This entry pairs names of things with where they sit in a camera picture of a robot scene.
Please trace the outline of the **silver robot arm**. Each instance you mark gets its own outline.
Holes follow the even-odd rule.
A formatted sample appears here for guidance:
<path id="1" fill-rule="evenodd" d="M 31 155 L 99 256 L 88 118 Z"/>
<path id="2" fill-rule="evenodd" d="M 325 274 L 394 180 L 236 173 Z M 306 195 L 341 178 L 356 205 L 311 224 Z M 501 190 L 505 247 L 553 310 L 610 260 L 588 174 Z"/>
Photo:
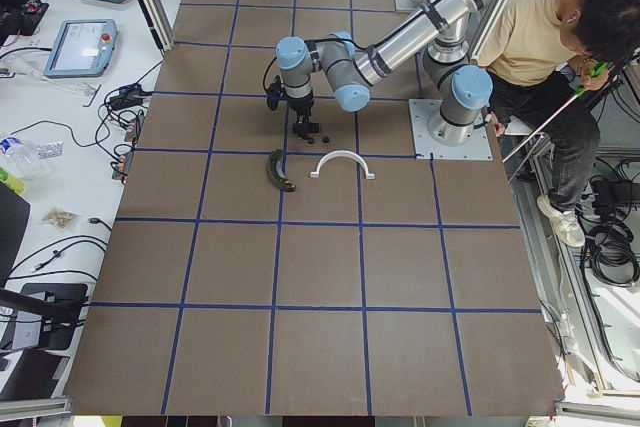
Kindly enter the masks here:
<path id="1" fill-rule="evenodd" d="M 467 21 L 493 0 L 413 0 L 415 10 L 391 32 L 362 47 L 345 31 L 324 38 L 282 38 L 274 63 L 280 73 L 264 87 L 266 103 L 276 110 L 285 102 L 295 112 L 293 131 L 305 138 L 319 126 L 311 122 L 312 74 L 321 72 L 338 105 L 357 112 L 370 101 L 370 90 L 423 49 L 435 52 L 438 65 L 465 63 Z"/>
<path id="2" fill-rule="evenodd" d="M 438 34 L 422 57 L 424 70 L 442 96 L 438 111 L 428 120 L 428 130 L 446 146 L 467 141 L 493 91 L 490 75 L 468 59 L 468 20 L 469 15 L 464 14 Z"/>

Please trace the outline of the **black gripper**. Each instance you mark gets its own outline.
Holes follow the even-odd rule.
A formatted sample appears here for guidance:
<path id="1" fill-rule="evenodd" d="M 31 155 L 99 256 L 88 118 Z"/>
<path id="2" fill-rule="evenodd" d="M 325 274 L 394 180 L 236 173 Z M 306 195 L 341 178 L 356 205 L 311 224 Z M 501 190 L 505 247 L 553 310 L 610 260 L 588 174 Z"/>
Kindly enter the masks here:
<path id="1" fill-rule="evenodd" d="M 288 100 L 288 107 L 296 114 L 292 131 L 302 139 L 307 139 L 311 134 L 320 132 L 320 125 L 311 121 L 313 105 L 314 98 L 312 96 L 291 98 Z"/>

